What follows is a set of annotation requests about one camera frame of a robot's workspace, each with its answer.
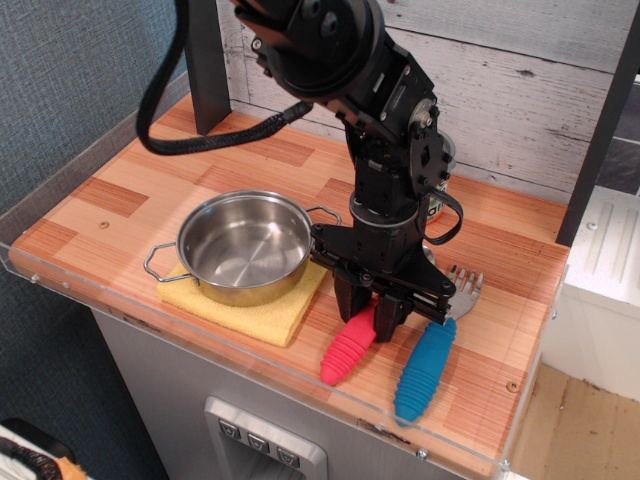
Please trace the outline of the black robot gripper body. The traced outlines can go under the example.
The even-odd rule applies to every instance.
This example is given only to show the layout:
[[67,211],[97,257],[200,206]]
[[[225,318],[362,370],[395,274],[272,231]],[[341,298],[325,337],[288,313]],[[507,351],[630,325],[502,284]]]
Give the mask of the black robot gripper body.
[[416,204],[387,218],[356,209],[352,226],[315,224],[311,258],[332,272],[345,269],[359,274],[372,296],[391,293],[405,298],[411,313],[444,322],[456,287],[429,262],[423,244],[442,245],[457,235],[457,228],[428,237],[425,214]]

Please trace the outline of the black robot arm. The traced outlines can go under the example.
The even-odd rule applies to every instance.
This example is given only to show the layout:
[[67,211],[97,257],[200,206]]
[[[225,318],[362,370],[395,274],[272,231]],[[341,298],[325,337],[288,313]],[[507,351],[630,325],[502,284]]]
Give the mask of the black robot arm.
[[432,201],[461,205],[440,187],[453,154],[432,81],[386,32],[374,1],[239,1],[235,13],[254,32],[266,75],[344,125],[353,223],[312,230],[312,258],[333,273],[341,317],[375,300],[380,342],[414,312],[443,322],[455,287],[424,253],[427,217]]

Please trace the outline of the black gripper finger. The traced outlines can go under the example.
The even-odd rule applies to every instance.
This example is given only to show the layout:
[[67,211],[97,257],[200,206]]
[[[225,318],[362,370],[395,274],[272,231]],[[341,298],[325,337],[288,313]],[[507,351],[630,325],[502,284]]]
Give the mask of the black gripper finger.
[[411,303],[402,297],[387,293],[378,297],[374,309],[374,330],[377,343],[390,342],[394,332],[411,313]]
[[364,285],[359,274],[350,273],[345,269],[335,269],[333,278],[340,317],[344,322],[349,322],[369,304],[372,292]]

